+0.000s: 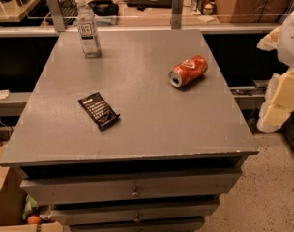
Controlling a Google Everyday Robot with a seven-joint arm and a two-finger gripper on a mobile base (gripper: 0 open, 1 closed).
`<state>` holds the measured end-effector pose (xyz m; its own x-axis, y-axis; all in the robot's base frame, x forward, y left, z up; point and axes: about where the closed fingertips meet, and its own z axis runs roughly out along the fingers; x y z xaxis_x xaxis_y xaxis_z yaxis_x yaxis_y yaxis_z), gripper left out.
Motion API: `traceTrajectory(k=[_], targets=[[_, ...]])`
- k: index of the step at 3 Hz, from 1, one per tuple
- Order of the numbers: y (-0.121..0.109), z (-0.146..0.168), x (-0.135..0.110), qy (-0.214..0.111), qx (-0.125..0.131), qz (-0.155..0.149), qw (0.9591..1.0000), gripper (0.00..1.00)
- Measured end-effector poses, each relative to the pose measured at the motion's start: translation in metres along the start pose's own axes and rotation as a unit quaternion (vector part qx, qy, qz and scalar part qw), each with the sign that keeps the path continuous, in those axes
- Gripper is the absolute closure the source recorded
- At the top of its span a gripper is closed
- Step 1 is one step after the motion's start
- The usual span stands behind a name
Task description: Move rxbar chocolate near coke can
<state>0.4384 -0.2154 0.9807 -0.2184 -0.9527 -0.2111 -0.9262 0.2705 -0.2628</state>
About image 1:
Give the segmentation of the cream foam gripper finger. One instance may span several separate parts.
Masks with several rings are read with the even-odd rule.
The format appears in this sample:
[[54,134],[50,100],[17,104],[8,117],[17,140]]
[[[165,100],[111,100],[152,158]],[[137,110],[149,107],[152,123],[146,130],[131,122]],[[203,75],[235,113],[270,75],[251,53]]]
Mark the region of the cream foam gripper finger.
[[275,49],[278,60],[288,66],[284,74],[272,75],[259,111],[258,129],[273,133],[294,112],[294,29],[283,30],[279,26],[262,38],[257,47],[265,51]]

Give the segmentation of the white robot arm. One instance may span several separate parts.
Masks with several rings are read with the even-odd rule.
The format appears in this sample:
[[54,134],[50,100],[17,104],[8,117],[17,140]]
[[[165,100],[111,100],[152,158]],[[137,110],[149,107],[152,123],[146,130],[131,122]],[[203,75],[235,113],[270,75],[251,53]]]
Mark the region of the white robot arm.
[[294,10],[281,26],[262,38],[257,47],[265,51],[275,49],[278,60],[288,66],[284,74],[272,75],[265,102],[259,111],[258,129],[264,133],[273,133],[294,112]]

